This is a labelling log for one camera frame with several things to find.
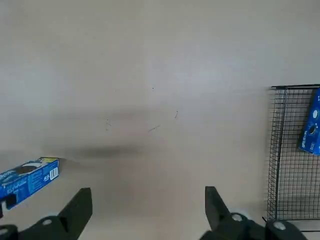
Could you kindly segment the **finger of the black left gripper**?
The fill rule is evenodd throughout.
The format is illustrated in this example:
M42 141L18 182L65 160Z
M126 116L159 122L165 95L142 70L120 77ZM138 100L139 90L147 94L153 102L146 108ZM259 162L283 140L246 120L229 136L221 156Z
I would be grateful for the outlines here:
M6 209L10 210L16 204L17 204L17 196L16 195L7 195L5 197Z

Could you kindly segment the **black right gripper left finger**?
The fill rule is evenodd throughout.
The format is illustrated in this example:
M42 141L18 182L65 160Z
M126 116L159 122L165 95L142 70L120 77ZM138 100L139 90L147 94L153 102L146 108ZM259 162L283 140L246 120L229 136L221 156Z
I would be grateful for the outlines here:
M46 216L22 231L14 224L0 226L2 240L77 240L93 214L92 191L81 188L58 215Z

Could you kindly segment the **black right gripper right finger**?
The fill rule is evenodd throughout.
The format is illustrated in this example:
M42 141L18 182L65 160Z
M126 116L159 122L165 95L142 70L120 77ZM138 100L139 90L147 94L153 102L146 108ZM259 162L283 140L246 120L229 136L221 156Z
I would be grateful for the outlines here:
M304 234L284 220L269 220L264 226L239 212L230 212L214 186L206 186L205 214L210 226L202 240L305 240Z

